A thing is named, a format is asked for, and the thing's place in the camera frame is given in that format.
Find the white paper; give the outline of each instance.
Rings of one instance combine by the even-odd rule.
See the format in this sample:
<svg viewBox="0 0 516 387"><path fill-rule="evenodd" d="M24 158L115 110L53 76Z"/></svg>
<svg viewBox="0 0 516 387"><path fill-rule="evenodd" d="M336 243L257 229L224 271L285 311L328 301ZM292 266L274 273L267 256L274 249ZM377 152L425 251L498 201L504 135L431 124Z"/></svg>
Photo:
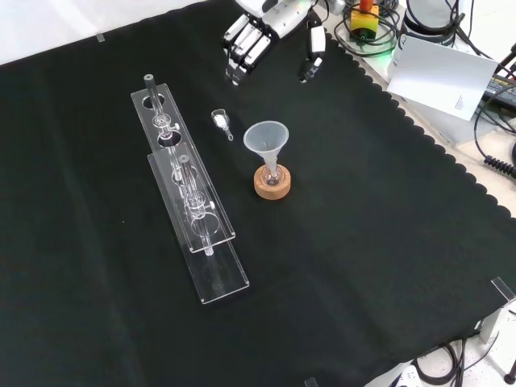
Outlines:
<svg viewBox="0 0 516 387"><path fill-rule="evenodd" d="M407 36L387 90L469 121L496 67L494 60Z"/></svg>

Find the black device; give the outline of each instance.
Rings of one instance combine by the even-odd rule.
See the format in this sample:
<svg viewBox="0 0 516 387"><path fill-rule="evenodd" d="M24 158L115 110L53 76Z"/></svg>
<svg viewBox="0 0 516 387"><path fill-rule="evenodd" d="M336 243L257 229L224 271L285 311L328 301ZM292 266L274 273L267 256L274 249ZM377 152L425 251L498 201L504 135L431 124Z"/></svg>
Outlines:
<svg viewBox="0 0 516 387"><path fill-rule="evenodd" d="M491 77L491 80L489 81L487 88L485 89L482 100L487 101L496 92L512 85L516 85L516 81L494 74ZM503 107L504 109L516 112L516 89L509 89L497 95L493 99L492 103L497 104L500 107Z"/></svg>

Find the hole in acrylic rack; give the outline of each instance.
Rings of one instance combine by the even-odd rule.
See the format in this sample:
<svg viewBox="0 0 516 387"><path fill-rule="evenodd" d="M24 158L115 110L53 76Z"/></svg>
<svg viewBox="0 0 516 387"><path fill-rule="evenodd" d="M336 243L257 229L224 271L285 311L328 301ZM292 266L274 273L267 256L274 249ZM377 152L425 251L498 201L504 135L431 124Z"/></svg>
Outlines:
<svg viewBox="0 0 516 387"><path fill-rule="evenodd" d="M194 180L197 180L198 172L195 167L192 167L192 175L193 175ZM178 181L176 179L176 176L174 173L172 174L172 181L174 182L174 184L177 184L177 185L185 185L185 183L183 183L183 180Z"/></svg>
<svg viewBox="0 0 516 387"><path fill-rule="evenodd" d="M162 139L158 136L158 144L163 148L175 147L181 142L183 136L178 131L172 131L172 137L169 139Z"/></svg>
<svg viewBox="0 0 516 387"><path fill-rule="evenodd" d="M210 236L218 231L220 222L218 216L210 212L200 219L194 219L192 221L192 231L198 236Z"/></svg>
<svg viewBox="0 0 516 387"><path fill-rule="evenodd" d="M163 95L158 94L158 97L160 98L161 105L163 106L164 105L164 97L163 97ZM151 102L151 98L150 97L145 97L144 100L142 101L142 104L147 109L152 110L152 102Z"/></svg>

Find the red knob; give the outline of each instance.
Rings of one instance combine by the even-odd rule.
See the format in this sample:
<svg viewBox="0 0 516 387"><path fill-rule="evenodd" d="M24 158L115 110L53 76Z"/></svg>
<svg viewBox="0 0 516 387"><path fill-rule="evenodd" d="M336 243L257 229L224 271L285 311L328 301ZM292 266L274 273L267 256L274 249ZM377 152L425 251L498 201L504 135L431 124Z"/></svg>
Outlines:
<svg viewBox="0 0 516 387"><path fill-rule="evenodd" d="M371 11L373 0L360 0L360 10Z"/></svg>

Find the yellow component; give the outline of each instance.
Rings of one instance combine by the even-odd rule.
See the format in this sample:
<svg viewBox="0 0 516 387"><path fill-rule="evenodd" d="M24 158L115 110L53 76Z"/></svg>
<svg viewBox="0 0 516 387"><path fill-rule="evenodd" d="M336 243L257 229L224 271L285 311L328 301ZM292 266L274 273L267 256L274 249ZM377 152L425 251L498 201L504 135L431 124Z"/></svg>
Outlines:
<svg viewBox="0 0 516 387"><path fill-rule="evenodd" d="M371 13L378 16L378 6L372 6ZM372 38L368 36L368 39L373 39L378 31L378 17L368 14L362 14L359 10L352 10L352 20L350 23L350 29L353 32L368 30L368 35L372 35Z"/></svg>

